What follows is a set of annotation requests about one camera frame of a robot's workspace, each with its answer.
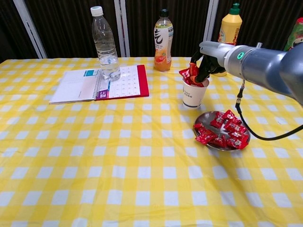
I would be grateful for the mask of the black pleated curtain panel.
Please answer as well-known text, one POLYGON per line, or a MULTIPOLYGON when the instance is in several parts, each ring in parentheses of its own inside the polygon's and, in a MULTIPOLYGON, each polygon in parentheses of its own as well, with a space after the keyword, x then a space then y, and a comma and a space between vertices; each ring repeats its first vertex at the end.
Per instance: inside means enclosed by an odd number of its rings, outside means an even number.
POLYGON ((234 3, 240 4, 242 25, 237 45, 283 50, 298 18, 303 17, 303 0, 219 0, 212 41, 218 41, 222 19, 234 3))
POLYGON ((114 0, 24 0, 48 58, 96 58, 91 7, 101 6, 120 55, 114 0))
POLYGON ((173 24, 173 57, 190 57, 203 40, 209 0, 125 0, 132 57, 153 57, 154 26, 167 9, 173 24))
POLYGON ((0 63, 37 57, 13 0, 0 0, 0 63))

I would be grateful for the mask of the orange drink bottle black cap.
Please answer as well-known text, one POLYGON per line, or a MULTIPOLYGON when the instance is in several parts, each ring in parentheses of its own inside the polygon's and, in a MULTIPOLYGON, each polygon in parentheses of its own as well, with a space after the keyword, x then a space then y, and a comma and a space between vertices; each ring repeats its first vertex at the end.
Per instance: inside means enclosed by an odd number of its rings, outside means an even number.
POLYGON ((168 71, 171 66, 171 47, 174 28, 167 9, 160 10, 160 18, 153 32, 155 44, 154 67, 158 71, 168 71))

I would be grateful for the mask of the yellow white checked tablecloth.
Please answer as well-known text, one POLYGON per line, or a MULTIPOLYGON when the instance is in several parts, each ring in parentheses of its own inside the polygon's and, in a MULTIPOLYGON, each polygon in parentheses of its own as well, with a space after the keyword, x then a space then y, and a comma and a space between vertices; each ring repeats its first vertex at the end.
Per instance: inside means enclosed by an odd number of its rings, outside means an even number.
POLYGON ((195 140, 208 111, 233 110, 242 80, 212 76, 202 105, 183 106, 175 57, 153 58, 150 95, 50 105, 65 71, 97 59, 0 64, 0 227, 303 227, 303 131, 223 152, 195 140))

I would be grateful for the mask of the green Pringles can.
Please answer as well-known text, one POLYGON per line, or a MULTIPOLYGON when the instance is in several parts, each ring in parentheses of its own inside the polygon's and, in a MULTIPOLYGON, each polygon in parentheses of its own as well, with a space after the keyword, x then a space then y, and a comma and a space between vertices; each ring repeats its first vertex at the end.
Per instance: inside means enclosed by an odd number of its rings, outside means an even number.
POLYGON ((296 20, 296 23, 287 39, 284 51, 289 51, 303 42, 303 17, 296 20))

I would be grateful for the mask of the white paper cup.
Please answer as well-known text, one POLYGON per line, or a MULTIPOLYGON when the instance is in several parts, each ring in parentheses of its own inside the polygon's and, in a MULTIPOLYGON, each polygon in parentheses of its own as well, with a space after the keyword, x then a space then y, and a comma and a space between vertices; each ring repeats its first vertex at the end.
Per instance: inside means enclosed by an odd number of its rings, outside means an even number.
POLYGON ((188 85, 183 81, 183 106, 188 109, 197 109, 200 107, 204 98, 206 89, 209 85, 209 80, 205 79, 202 82, 203 87, 188 85))

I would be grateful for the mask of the open spiral calendar notebook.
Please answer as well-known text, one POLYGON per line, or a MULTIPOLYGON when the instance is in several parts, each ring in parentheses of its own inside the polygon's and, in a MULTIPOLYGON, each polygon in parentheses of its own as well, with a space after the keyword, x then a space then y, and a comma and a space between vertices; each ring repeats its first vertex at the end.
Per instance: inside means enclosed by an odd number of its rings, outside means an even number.
POLYGON ((105 79, 101 69, 71 70, 64 73, 50 99, 50 104, 148 97, 149 88, 144 65, 123 66, 120 78, 105 79))

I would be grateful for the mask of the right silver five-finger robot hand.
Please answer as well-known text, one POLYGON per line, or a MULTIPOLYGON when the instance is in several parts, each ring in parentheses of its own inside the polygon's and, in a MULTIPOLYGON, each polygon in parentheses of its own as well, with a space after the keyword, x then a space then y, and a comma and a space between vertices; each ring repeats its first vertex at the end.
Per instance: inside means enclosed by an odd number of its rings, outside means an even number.
POLYGON ((201 84, 210 74, 224 73, 224 58, 233 46, 212 41, 203 41, 190 60, 190 79, 195 84, 201 84), (193 66, 202 58, 195 75, 193 66))

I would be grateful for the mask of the clear plastic water bottle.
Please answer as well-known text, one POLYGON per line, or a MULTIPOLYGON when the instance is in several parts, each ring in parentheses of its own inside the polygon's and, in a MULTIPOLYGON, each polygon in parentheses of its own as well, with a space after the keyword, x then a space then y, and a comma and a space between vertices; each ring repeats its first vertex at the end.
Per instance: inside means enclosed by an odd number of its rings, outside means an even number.
POLYGON ((121 72, 111 27, 104 18, 101 6, 93 6, 90 11, 93 17, 92 36, 103 77, 108 81, 116 81, 120 79, 121 72))

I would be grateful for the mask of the white metal frame post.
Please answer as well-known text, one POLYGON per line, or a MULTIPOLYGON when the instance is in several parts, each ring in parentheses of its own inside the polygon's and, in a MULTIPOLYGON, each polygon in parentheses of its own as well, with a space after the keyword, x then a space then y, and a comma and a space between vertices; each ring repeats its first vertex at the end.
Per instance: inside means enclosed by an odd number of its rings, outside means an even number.
POLYGON ((26 29, 29 39, 33 45, 33 48, 39 59, 48 58, 40 36, 36 30, 34 22, 30 16, 28 8, 24 0, 13 0, 14 5, 18 11, 18 14, 22 20, 22 23, 26 29))
POLYGON ((219 0, 209 0, 203 42, 212 39, 218 4, 219 0))
POLYGON ((130 57, 126 1, 114 0, 121 57, 130 57))

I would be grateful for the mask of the yellow detergent bottle green cap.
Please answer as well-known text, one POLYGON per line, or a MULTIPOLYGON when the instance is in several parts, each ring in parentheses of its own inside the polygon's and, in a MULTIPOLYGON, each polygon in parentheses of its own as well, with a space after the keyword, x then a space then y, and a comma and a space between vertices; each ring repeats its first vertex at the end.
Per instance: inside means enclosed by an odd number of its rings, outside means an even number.
POLYGON ((229 13, 222 19, 218 42, 236 45, 241 24, 240 4, 234 3, 229 13))

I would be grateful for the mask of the metal bowl with candies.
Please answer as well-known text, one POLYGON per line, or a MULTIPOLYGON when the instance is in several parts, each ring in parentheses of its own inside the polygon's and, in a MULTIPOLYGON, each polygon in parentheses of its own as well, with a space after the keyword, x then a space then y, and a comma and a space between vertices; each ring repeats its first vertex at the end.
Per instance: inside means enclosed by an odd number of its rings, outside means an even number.
MULTIPOLYGON (((222 125, 221 128, 215 128, 213 126, 210 125, 210 122, 215 118, 215 114, 216 112, 218 111, 210 111, 210 112, 205 112, 203 113, 202 115, 200 115, 196 121, 194 122, 194 124, 197 124, 197 123, 202 123, 205 127, 205 130, 204 131, 212 131, 214 132, 217 137, 220 137, 221 135, 224 135, 225 138, 228 140, 228 138, 237 138, 237 139, 241 139, 243 137, 247 138, 247 142, 249 143, 250 141, 250 133, 248 131, 248 129, 244 132, 244 133, 238 133, 238 132, 228 132, 224 126, 229 122, 227 120, 224 120, 224 123, 222 125)), ((197 131, 197 130, 194 130, 193 128, 193 131, 194 131, 194 134, 197 136, 199 136, 201 133, 203 133, 204 131, 197 131)), ((226 148, 220 148, 216 145, 213 145, 213 144, 210 144, 210 142, 208 142, 206 144, 207 146, 211 147, 211 148, 215 148, 215 149, 218 149, 218 150, 222 150, 222 151, 236 151, 237 149, 234 149, 234 148, 230 148, 230 147, 226 147, 226 148)))

